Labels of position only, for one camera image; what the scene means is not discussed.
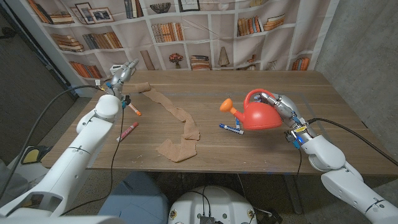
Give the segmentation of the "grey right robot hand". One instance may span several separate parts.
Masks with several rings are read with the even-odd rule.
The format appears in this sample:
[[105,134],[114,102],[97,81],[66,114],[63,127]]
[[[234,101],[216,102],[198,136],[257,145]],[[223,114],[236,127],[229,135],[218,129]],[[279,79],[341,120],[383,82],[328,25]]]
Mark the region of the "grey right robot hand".
[[290,135],[299,144],[304,144],[317,136],[316,132],[307,126],[306,120],[289,97],[277,93],[271,96],[265,92],[260,92],[254,95],[254,100],[271,105],[278,112],[282,122],[291,129]]

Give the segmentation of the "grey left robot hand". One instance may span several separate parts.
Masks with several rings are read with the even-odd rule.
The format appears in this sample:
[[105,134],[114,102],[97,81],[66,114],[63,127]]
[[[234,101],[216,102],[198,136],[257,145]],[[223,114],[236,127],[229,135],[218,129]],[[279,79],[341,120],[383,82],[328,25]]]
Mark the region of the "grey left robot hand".
[[133,61],[127,61],[116,70],[115,74],[110,83],[110,87],[106,90],[109,95],[117,96],[118,98],[122,95],[123,85],[128,82],[135,71],[136,65],[139,63],[139,59],[136,58]]

